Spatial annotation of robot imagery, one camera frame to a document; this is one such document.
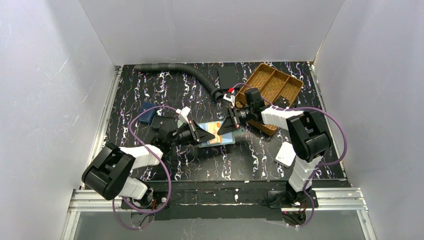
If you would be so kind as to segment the orange card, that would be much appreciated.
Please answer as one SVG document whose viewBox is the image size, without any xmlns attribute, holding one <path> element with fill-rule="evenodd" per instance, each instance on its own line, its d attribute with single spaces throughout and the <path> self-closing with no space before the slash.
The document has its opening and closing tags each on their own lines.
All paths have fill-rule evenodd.
<svg viewBox="0 0 424 240">
<path fill-rule="evenodd" d="M 209 140 L 207 143 L 212 144 L 221 144 L 223 143 L 222 135 L 218 134 L 219 129 L 221 128 L 220 122 L 209 122 L 206 124 L 207 131 L 214 135 L 214 138 Z"/>
</svg>

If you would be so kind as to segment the blue leather card holder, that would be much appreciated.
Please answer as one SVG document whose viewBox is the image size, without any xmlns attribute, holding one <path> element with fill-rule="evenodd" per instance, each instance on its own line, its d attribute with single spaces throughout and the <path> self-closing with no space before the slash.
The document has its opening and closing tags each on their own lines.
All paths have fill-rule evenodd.
<svg viewBox="0 0 424 240">
<path fill-rule="evenodd" d="M 139 109 L 139 113 L 143 114 L 138 117 L 138 121 L 150 125 L 157 113 L 157 105 L 150 102 L 144 102 Z"/>
</svg>

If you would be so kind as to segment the white rectangular box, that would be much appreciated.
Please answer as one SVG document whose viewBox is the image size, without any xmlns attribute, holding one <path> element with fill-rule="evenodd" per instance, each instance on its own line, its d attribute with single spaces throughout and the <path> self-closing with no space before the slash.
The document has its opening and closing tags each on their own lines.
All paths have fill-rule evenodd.
<svg viewBox="0 0 424 240">
<path fill-rule="evenodd" d="M 289 168 L 293 164 L 295 158 L 296 153 L 292 144 L 290 144 L 289 142 L 283 142 L 278 150 L 274 161 L 286 168 Z"/>
</svg>

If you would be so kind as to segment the black leather card holder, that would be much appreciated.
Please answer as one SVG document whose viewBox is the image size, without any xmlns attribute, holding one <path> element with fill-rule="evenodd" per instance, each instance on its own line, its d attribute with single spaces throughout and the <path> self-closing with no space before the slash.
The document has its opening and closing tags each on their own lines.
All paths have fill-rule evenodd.
<svg viewBox="0 0 424 240">
<path fill-rule="evenodd" d="M 175 130 L 178 125 L 174 117 L 155 115 L 150 123 L 150 126 L 155 131 L 159 131 L 160 129 L 172 131 Z"/>
</svg>

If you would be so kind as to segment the aluminium frame rail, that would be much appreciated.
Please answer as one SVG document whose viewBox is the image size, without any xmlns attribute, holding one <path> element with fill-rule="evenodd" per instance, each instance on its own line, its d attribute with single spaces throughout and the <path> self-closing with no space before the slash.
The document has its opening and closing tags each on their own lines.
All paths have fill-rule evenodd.
<svg viewBox="0 0 424 240">
<path fill-rule="evenodd" d="M 137 73 L 134 65 L 119 68 L 114 82 L 113 103 L 102 125 L 103 142 L 133 144 L 128 123 L 143 100 L 175 106 L 190 105 L 196 121 L 220 118 L 223 111 L 210 100 L 201 99 L 204 87 L 182 73 Z M 226 146 L 177 147 L 165 163 L 171 172 L 172 194 L 167 207 L 155 214 L 143 230 L 119 224 L 112 201 L 94 191 L 77 190 L 71 200 L 73 217 L 64 240 L 370 240 L 375 237 L 360 188 L 349 186 L 342 165 L 323 168 L 313 180 L 318 208 L 305 228 L 294 224 L 289 209 L 263 206 L 267 191 L 283 190 L 293 171 L 274 162 L 286 130 L 269 136 L 248 125 L 235 133 L 235 144 Z"/>
</svg>

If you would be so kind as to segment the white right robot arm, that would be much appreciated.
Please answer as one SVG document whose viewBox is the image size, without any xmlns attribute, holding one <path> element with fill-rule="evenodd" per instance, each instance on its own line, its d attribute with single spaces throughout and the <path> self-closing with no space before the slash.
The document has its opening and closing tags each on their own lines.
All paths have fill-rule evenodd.
<svg viewBox="0 0 424 240">
<path fill-rule="evenodd" d="M 223 96 L 223 99 L 229 102 L 228 114 L 217 134 L 235 131 L 249 120 L 287 130 L 295 153 L 294 167 L 285 191 L 278 200 L 288 205 L 303 203 L 310 193 L 315 169 L 333 145 L 320 111 L 266 104 L 257 88 L 248 89 L 245 92 L 247 103 L 242 108 L 236 108 L 232 92 L 233 89 Z"/>
</svg>

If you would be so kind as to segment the woven wicker divided tray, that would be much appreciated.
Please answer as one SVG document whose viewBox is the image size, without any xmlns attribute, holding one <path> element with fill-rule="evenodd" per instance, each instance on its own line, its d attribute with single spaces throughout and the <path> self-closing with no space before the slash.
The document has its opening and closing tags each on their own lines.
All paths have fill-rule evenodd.
<svg viewBox="0 0 424 240">
<path fill-rule="evenodd" d="M 246 81 L 246 84 L 258 88 L 261 95 L 267 100 L 274 102 L 279 96 L 283 96 L 291 102 L 291 106 L 298 98 L 303 87 L 303 82 L 293 76 L 290 76 L 276 68 L 261 63 L 252 75 Z M 241 87 L 240 91 L 235 95 L 235 106 L 240 109 L 247 105 L 245 91 L 248 87 Z M 260 130 L 266 135 L 273 136 L 278 128 L 273 125 L 264 125 L 254 120 L 247 121 L 248 125 Z"/>
</svg>

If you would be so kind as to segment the flat black square pad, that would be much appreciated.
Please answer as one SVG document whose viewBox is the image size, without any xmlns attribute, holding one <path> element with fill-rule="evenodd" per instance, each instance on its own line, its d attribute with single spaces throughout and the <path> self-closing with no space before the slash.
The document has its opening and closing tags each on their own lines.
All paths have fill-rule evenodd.
<svg viewBox="0 0 424 240">
<path fill-rule="evenodd" d="M 223 66 L 218 69 L 219 85 L 223 91 L 228 91 L 240 82 L 235 66 Z"/>
</svg>

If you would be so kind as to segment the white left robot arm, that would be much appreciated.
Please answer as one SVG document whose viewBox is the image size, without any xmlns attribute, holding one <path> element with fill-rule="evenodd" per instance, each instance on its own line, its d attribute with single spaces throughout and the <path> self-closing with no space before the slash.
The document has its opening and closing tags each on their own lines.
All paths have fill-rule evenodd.
<svg viewBox="0 0 424 240">
<path fill-rule="evenodd" d="M 84 170 L 81 180 L 106 200 L 117 196 L 142 200 L 151 189 L 143 181 L 132 178 L 132 170 L 159 165 L 162 157 L 174 146 L 198 145 L 214 138 L 214 134 L 201 128 L 194 120 L 181 126 L 167 122 L 145 146 L 118 147 L 107 143 Z"/>
</svg>

